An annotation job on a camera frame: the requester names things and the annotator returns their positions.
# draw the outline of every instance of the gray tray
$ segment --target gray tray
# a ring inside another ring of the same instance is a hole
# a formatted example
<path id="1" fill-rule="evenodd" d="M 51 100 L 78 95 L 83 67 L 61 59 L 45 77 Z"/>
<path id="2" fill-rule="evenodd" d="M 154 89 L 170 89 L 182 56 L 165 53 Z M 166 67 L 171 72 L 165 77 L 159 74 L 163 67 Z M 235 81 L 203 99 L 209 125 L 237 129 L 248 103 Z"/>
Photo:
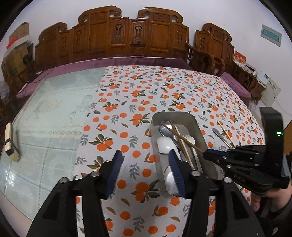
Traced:
<path id="1" fill-rule="evenodd" d="M 159 112 L 153 115 L 150 131 L 151 131 L 151 142 L 153 147 L 153 152 L 157 157 L 157 161 L 155 162 L 160 191 L 164 196 L 181 196 L 177 190 L 175 181 L 173 179 L 173 175 L 169 166 L 168 162 L 168 155 L 167 154 L 160 154 L 157 146 L 157 139 L 162 137 L 161 133 L 159 132 L 159 125 L 162 121 L 168 120 L 172 121 L 178 128 L 181 135 L 190 135 L 195 139 L 195 144 L 203 151 L 207 149 L 207 144 L 205 139 L 201 133 L 201 130 L 197 124 L 196 119 L 190 113 L 187 112 Z M 187 147 L 188 154 L 191 157 L 192 163 L 196 167 L 196 162 L 194 156 L 191 152 L 191 149 Z M 207 161 L 203 158 L 203 155 L 197 152 L 200 164 L 202 166 L 203 173 L 212 178 L 218 179 L 218 173 L 215 168 L 215 164 L 211 161 Z"/>

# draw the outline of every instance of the tablecloth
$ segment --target tablecloth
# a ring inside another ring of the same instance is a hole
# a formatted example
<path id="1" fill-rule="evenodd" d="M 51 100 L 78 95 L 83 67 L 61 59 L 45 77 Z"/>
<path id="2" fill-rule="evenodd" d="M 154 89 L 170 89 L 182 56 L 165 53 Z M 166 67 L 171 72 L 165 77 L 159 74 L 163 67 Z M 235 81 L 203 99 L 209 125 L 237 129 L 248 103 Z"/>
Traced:
<path id="1" fill-rule="evenodd" d="M 102 200 L 110 236 L 182 235 L 190 200 L 165 198 L 157 188 L 149 124 L 160 111 L 194 115 L 209 148 L 227 149 L 211 130 L 215 127 L 225 135 L 217 120 L 238 145 L 264 143 L 263 132 L 250 111 L 219 77 L 167 67 L 106 68 L 91 110 L 86 112 L 74 177 L 98 170 L 117 149 L 123 152 L 114 192 Z M 241 190 L 250 202 L 250 192 Z M 82 236 L 82 198 L 77 197 L 76 203 Z M 214 210 L 215 198 L 211 197 L 207 233 L 214 228 Z"/>

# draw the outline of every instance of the light wooden chopstick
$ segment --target light wooden chopstick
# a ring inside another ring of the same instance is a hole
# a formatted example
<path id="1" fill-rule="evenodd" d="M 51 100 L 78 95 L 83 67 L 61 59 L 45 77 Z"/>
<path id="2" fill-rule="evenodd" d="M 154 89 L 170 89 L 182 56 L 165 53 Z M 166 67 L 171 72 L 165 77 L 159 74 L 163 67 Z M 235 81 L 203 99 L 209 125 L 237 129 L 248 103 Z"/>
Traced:
<path id="1" fill-rule="evenodd" d="M 202 149 L 200 149 L 197 146 L 195 146 L 194 144 L 190 143 L 187 139 L 185 139 L 183 136 L 179 135 L 174 130 L 166 127 L 164 124 L 162 124 L 162 126 L 165 127 L 168 131 L 171 131 L 174 135 L 176 135 L 177 137 L 179 137 L 181 140 L 183 140 L 188 146 L 195 148 L 198 152 L 200 152 L 202 154 L 204 153 L 204 151 Z"/>
<path id="2" fill-rule="evenodd" d="M 234 148 L 236 148 L 236 145 L 234 144 L 234 142 L 232 141 L 231 137 L 229 136 L 228 132 L 224 129 L 224 127 L 221 125 L 221 123 L 219 123 L 219 121 L 217 120 L 217 123 L 219 124 L 219 126 L 222 128 L 222 130 L 225 132 L 226 136 L 229 138 L 229 140 L 231 141 L 232 145 Z"/>
<path id="3" fill-rule="evenodd" d="M 170 121 L 170 123 L 171 123 L 171 127 L 174 128 L 174 130 L 177 132 L 178 135 L 180 135 L 180 132 L 179 132 L 177 126 L 175 126 L 172 123 L 172 121 Z M 182 152 L 183 152 L 184 156 L 186 157 L 186 159 L 188 160 L 190 166 L 192 167 L 192 169 L 195 169 L 194 168 L 194 165 L 193 165 L 193 163 L 191 161 L 191 158 L 190 158 L 190 156 L 189 156 L 189 154 L 187 152 L 187 148 L 185 147 L 185 144 L 183 143 L 183 141 L 179 137 L 178 137 L 178 143 L 180 144 L 180 147 L 182 149 Z"/>

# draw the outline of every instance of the silver knife handle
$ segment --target silver knife handle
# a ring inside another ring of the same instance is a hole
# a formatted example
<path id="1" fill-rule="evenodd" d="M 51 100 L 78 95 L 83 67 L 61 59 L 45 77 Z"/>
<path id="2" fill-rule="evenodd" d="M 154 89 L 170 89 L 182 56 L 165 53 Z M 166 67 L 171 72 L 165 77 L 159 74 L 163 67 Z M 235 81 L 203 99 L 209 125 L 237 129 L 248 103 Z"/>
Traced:
<path id="1" fill-rule="evenodd" d="M 226 144 L 226 146 L 228 146 L 229 149 L 233 149 L 233 147 L 225 140 L 225 138 L 216 128 L 212 128 L 212 131 Z"/>

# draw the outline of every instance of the metal screw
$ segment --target metal screw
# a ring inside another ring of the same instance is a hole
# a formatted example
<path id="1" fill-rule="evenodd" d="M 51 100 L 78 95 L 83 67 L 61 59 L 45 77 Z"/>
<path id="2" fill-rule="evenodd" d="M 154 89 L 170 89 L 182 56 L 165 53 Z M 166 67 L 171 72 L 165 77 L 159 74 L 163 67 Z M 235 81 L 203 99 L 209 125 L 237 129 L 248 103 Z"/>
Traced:
<path id="1" fill-rule="evenodd" d="M 228 183 L 228 184 L 232 183 L 232 179 L 229 177 L 225 177 L 223 180 L 225 183 Z"/>
<path id="2" fill-rule="evenodd" d="M 93 171 L 93 172 L 91 172 L 91 174 L 90 174 L 91 177 L 97 177 L 97 176 L 99 176 L 99 175 L 100 175 L 100 173 L 99 173 L 98 171 Z"/>
<path id="3" fill-rule="evenodd" d="M 67 181 L 68 181 L 68 178 L 63 177 L 63 178 L 60 178 L 59 183 L 64 184 L 64 183 L 66 183 Z"/>
<path id="4" fill-rule="evenodd" d="M 200 175 L 201 175 L 200 171 L 197 171 L 197 170 L 192 171 L 192 176 L 199 177 Z"/>

